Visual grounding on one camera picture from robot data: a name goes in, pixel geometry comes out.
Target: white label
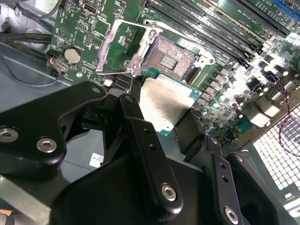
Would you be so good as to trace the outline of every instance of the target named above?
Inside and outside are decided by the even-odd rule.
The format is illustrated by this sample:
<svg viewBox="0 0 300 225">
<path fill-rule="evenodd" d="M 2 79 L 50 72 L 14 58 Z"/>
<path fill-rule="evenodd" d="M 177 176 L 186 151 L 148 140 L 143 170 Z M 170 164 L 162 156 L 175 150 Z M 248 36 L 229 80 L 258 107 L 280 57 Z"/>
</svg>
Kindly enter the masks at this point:
<svg viewBox="0 0 300 225">
<path fill-rule="evenodd" d="M 101 163 L 103 163 L 103 160 L 104 160 L 104 156 L 93 153 L 92 158 L 90 159 L 90 166 L 99 168 L 101 166 Z"/>
</svg>

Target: perforated metal panel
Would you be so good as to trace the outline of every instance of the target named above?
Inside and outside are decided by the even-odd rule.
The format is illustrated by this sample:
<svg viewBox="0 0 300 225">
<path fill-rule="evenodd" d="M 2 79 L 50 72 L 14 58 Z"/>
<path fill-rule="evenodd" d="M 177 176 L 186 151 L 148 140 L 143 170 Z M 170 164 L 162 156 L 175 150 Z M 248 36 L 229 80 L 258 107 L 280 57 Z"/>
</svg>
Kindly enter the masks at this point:
<svg viewBox="0 0 300 225">
<path fill-rule="evenodd" d="M 294 154 L 300 155 L 300 106 L 283 128 L 282 143 Z M 285 118 L 253 143 L 279 190 L 295 184 L 300 190 L 300 157 L 293 156 L 279 144 L 279 128 Z"/>
</svg>

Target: green circuit board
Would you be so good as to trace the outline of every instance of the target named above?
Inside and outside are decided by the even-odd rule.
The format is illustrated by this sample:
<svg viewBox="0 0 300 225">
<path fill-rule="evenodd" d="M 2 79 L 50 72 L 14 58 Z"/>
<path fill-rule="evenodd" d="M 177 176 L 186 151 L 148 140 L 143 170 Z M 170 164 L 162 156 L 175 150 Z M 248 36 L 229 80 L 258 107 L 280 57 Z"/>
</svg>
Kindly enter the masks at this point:
<svg viewBox="0 0 300 225">
<path fill-rule="evenodd" d="M 94 7 L 94 13 L 86 10 L 87 3 Z M 240 3 L 246 3 L 248 11 Z M 259 13 L 264 13 L 273 24 L 264 24 L 256 15 Z M 189 70 L 189 80 L 181 79 L 180 82 L 209 95 L 209 98 L 201 96 L 201 100 L 194 106 L 200 111 L 205 109 L 208 112 L 204 126 L 208 128 L 208 125 L 213 124 L 214 127 L 207 132 L 218 139 L 222 139 L 229 129 L 241 130 L 243 127 L 244 132 L 245 128 L 251 127 L 248 121 L 237 118 L 233 108 L 237 97 L 244 101 L 244 106 L 260 97 L 255 91 L 245 91 L 246 84 L 251 79 L 263 80 L 262 84 L 269 89 L 274 87 L 261 75 L 261 61 L 265 55 L 280 59 L 280 66 L 287 70 L 299 69 L 300 23 L 286 11 L 273 5 L 272 1 L 66 0 L 58 11 L 51 43 L 51 49 L 61 54 L 56 63 L 64 72 L 65 79 L 73 83 L 88 80 L 99 85 L 104 85 L 107 79 L 115 79 L 111 75 L 98 75 L 96 68 L 99 51 L 116 18 L 139 24 L 144 20 L 163 22 L 186 37 L 192 37 L 211 53 L 215 59 L 213 65 L 206 65 L 200 71 L 192 68 Z M 144 28 L 136 25 L 122 24 L 107 48 L 103 71 L 125 70 L 124 64 L 136 53 L 144 32 Z M 163 30 L 160 36 L 196 56 L 200 54 L 195 44 L 168 30 Z M 63 57 L 65 50 L 70 47 L 81 53 L 80 62 L 72 65 Z M 141 72 L 138 75 L 146 74 L 147 72 Z M 218 81 L 221 86 L 212 88 L 211 81 L 217 74 L 225 77 L 225 81 Z M 232 78 L 245 88 L 237 88 L 234 93 L 228 94 L 225 87 L 232 87 Z M 289 79 L 298 85 L 294 77 Z M 225 93 L 226 101 L 220 101 L 220 93 Z M 213 107 L 213 101 L 218 102 L 217 109 Z"/>
</svg>

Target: motherboard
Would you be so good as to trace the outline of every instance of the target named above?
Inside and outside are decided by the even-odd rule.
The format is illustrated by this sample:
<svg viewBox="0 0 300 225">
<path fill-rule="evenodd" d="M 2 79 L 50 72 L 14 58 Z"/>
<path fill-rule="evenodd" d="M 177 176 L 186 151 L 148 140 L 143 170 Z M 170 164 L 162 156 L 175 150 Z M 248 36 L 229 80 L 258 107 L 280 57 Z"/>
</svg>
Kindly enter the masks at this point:
<svg viewBox="0 0 300 225">
<path fill-rule="evenodd" d="M 73 83 L 126 91 L 158 71 L 199 93 L 191 107 L 225 143 L 300 87 L 299 22 L 297 0 L 64 0 L 48 55 Z"/>
</svg>

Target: blue ram slot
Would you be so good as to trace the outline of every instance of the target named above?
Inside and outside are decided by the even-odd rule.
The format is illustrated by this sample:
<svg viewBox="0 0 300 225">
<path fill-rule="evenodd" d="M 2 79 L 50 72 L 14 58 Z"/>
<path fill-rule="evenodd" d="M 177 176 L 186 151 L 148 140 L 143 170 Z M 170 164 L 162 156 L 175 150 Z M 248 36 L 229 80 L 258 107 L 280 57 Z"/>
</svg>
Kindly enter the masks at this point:
<svg viewBox="0 0 300 225">
<path fill-rule="evenodd" d="M 290 9 L 285 4 L 283 4 L 280 0 L 273 0 L 272 2 L 274 5 L 276 5 L 278 8 L 280 8 L 286 14 L 288 14 L 291 18 L 293 18 L 294 20 L 300 21 L 300 15 L 298 15 L 292 9 Z"/>
</svg>

